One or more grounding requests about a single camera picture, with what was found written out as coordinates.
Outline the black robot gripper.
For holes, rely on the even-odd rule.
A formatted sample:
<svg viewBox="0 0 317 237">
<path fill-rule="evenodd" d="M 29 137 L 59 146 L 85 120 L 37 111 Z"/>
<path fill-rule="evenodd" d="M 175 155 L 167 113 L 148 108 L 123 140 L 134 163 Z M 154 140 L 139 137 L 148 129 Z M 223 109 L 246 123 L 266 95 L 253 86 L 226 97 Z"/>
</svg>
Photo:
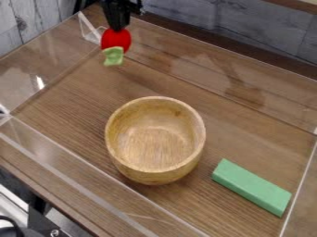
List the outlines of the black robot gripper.
<svg viewBox="0 0 317 237">
<path fill-rule="evenodd" d="M 142 13 L 142 0 L 100 0 L 110 27 L 119 31 L 130 24 L 130 12 Z"/>
</svg>

